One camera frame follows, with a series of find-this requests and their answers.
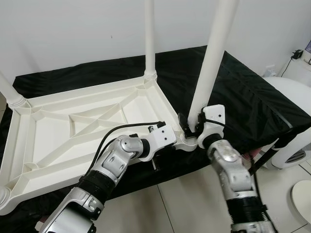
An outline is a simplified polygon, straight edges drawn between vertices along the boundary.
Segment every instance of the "black cloth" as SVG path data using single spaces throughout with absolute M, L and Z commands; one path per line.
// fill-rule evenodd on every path
M 156 54 L 158 84 L 177 113 L 188 115 L 206 47 Z M 144 56 L 91 62 L 64 69 L 22 75 L 15 89 L 26 98 L 73 90 L 142 76 Z M 225 52 L 209 105 L 225 106 L 227 139 L 240 153 L 260 148 L 278 138 L 293 137 L 311 126 L 310 116 L 264 79 Z M 12 111 L 6 109 L 0 124 L 2 159 Z M 115 198 L 196 171 L 210 164 L 205 151 L 170 150 L 151 162 L 132 165 L 113 191 Z M 0 217 L 4 232 L 32 232 L 41 216 L 49 215 L 69 188 L 63 188 L 21 203 Z

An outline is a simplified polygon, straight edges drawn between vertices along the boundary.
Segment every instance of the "tile floor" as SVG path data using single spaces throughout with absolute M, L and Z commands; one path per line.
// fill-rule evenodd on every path
M 5 99 L 0 96 L 0 120 Z M 294 209 L 290 191 L 311 180 L 311 161 L 285 170 L 258 171 L 262 199 L 280 233 L 311 233 Z M 95 222 L 105 233 L 229 233 L 230 218 L 211 166 L 108 201 Z

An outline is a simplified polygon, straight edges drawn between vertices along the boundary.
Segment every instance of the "white wall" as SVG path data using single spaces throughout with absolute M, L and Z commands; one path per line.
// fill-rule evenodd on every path
M 217 0 L 155 0 L 156 51 L 205 45 Z M 144 54 L 143 0 L 1 0 L 0 70 L 15 76 Z M 311 39 L 311 0 L 241 0 L 227 51 L 258 74 Z

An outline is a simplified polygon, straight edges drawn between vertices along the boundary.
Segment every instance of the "wall socket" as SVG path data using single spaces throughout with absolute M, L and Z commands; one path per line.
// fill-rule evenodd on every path
M 276 76 L 276 65 L 266 66 L 265 71 L 262 74 L 262 77 L 274 77 Z

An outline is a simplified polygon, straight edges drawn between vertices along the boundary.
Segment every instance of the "black fabric cover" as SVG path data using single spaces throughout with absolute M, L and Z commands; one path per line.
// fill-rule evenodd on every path
M 204 46 L 156 55 L 158 84 L 176 112 L 186 116 L 205 50 Z M 16 78 L 14 87 L 24 97 L 33 98 L 139 77 L 144 73 L 144 62 L 144 56 L 137 56 L 23 75 Z M 209 105 L 214 104 L 225 106 L 226 124 L 234 129 L 225 129 L 225 139 L 240 153 L 278 138 L 292 138 L 311 126 L 309 115 L 227 52 L 209 100 Z M 1 160 L 11 115 L 7 108 L 0 124 Z M 196 171 L 209 165 L 209 160 L 201 149 L 170 150 L 156 157 L 155 163 L 157 171 L 151 162 L 130 166 L 111 198 Z M 49 215 L 69 190 L 67 187 L 24 201 L 9 215 L 0 217 L 1 231 L 33 232 L 35 223 Z

